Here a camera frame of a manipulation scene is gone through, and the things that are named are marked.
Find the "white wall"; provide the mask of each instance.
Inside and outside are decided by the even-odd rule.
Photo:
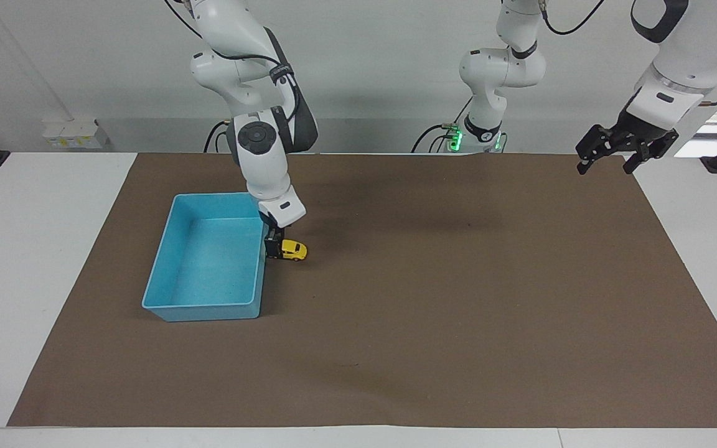
[[[555,26],[596,0],[553,0]],[[496,0],[249,0],[293,62],[322,128],[316,151],[407,151],[422,128],[455,117],[469,97],[463,53],[502,46]],[[541,31],[549,71],[509,90],[509,151],[572,153],[595,123],[612,124],[657,46],[629,25],[630,2],[607,2],[582,31]],[[96,117],[116,151],[199,151],[228,113],[195,84],[204,48],[162,0],[0,0],[0,17],[77,118]],[[689,114],[689,136],[712,113]],[[0,147],[44,151],[42,119],[57,116],[0,42]]]

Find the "yellow toy car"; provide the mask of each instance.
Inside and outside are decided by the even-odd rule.
[[[281,242],[281,256],[284,260],[304,261],[308,255],[308,248],[305,244],[293,240]]]

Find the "white table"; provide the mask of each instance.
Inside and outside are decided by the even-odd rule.
[[[717,446],[705,429],[4,429],[132,162],[17,153],[0,168],[0,446]],[[665,159],[636,177],[717,318],[717,176]]]

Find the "blue plastic container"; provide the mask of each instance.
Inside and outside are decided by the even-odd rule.
[[[176,196],[143,308],[168,322],[259,317],[267,230],[248,193]]]

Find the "brown mat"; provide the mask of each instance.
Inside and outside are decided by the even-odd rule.
[[[244,184],[140,155],[9,424],[717,427],[715,319],[621,160],[575,162],[293,157],[310,260],[258,320],[166,324],[172,199]]]

